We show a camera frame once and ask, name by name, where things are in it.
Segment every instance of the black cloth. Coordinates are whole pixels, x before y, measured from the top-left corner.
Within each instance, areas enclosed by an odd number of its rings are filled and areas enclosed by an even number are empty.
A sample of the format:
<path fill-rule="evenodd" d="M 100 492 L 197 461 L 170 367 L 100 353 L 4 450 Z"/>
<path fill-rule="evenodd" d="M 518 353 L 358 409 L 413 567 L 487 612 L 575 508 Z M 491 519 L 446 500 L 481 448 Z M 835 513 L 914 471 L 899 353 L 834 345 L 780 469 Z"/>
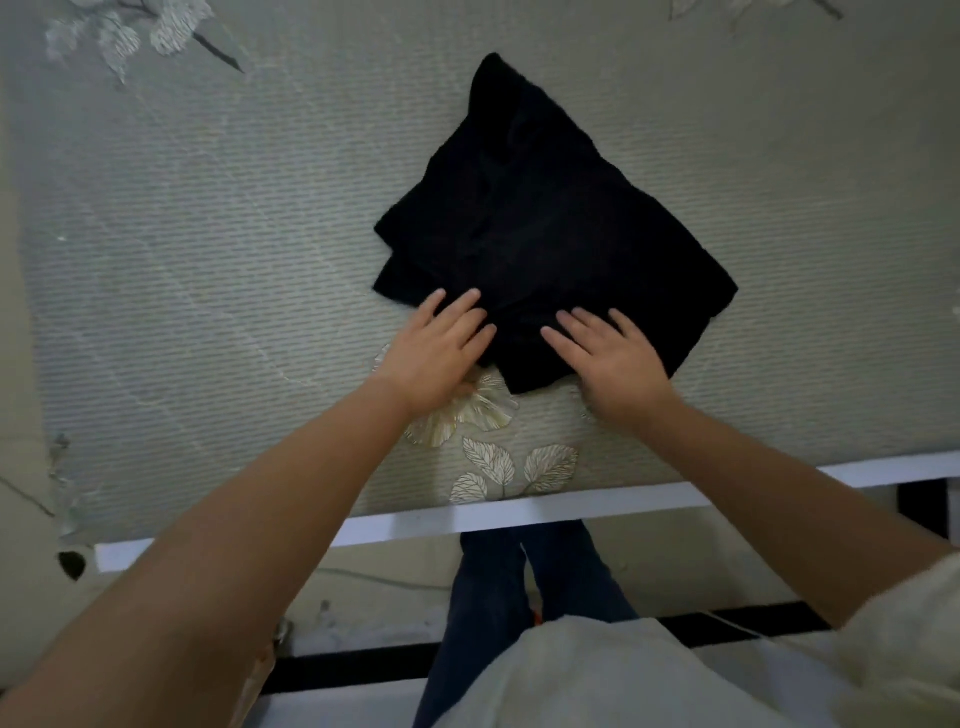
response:
<path fill-rule="evenodd" d="M 419 305 L 437 288 L 448 302 L 480 289 L 497 325 L 481 363 L 515 394 L 570 374 L 540 336 L 560 309 L 619 309 L 673 376 L 736 293 L 673 215 L 496 54 L 473 78 L 467 118 L 375 230 L 393 249 L 377 293 Z"/>

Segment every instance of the floor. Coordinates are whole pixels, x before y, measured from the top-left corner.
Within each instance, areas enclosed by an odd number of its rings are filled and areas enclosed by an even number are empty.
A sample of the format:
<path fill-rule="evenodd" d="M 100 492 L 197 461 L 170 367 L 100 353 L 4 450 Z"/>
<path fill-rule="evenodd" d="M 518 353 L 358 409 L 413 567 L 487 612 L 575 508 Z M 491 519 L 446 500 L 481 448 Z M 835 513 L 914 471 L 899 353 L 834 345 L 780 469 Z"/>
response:
<path fill-rule="evenodd" d="M 58 525 L 31 360 L 30 317 L 16 253 L 16 197 L 0 125 L 0 687 L 21 680 L 58 631 L 110 583 L 89 549 L 77 581 L 58 560 Z M 875 489 L 892 507 L 890 489 Z M 641 614 L 772 603 L 786 586 L 712 509 L 589 524 L 599 550 Z M 299 653 L 432 641 L 442 633 L 456 537 L 335 549 L 289 616 Z"/>

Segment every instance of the leg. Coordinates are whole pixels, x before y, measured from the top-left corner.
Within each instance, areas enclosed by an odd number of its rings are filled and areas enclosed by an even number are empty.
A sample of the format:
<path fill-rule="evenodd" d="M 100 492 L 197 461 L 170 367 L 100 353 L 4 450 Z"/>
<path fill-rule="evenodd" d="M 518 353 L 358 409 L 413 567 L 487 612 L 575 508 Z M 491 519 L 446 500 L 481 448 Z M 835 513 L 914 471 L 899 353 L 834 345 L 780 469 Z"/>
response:
<path fill-rule="evenodd" d="M 509 528 L 465 533 L 444 641 L 430 669 L 414 728 L 430 728 L 480 673 L 534 625 L 523 585 L 526 557 Z"/>
<path fill-rule="evenodd" d="M 543 596 L 543 620 L 566 615 L 608 623 L 639 619 L 600 560 L 583 521 L 516 528 Z"/>

